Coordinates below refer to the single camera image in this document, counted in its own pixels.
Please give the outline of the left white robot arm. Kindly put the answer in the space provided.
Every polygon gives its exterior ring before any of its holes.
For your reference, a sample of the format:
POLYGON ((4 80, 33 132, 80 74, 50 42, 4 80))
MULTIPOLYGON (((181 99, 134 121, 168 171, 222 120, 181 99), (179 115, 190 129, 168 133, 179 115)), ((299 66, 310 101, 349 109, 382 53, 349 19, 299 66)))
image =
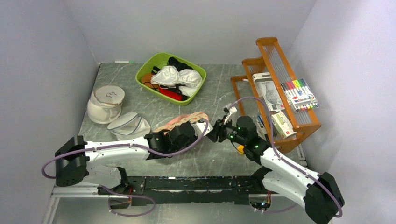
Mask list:
POLYGON ((193 148, 209 129, 206 123, 185 122, 172 130, 119 142, 84 141, 82 135, 74 136, 55 152, 56 185, 88 182, 123 194, 129 188, 127 172, 121 167, 110 168, 108 163, 171 158, 193 148))

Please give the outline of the floral mesh laundry bag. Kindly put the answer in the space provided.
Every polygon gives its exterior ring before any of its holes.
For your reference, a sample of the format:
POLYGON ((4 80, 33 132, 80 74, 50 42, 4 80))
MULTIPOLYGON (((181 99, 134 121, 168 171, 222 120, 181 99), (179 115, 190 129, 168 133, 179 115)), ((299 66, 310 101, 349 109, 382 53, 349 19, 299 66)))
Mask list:
POLYGON ((154 130, 154 132, 157 133, 162 130, 171 131, 173 128, 181 125, 182 123, 185 123, 188 121, 194 123, 194 122, 198 122, 200 119, 206 119, 209 121, 209 116, 204 112, 194 112, 192 114, 182 114, 182 115, 179 115, 178 117, 174 118, 173 120, 169 121, 165 125, 158 127, 156 130, 154 130))

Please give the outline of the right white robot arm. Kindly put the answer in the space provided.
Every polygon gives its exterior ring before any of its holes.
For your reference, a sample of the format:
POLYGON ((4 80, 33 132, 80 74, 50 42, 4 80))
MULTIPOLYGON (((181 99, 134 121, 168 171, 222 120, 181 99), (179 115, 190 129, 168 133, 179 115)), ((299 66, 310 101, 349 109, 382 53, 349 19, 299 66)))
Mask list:
POLYGON ((264 172, 252 180, 257 193, 276 192, 304 208, 317 224, 327 224, 342 216, 345 204, 335 178, 305 168, 281 153, 257 133, 250 116, 242 116, 233 126, 231 121, 219 119, 207 135, 213 142, 229 140, 243 146, 245 156, 261 165, 264 172))

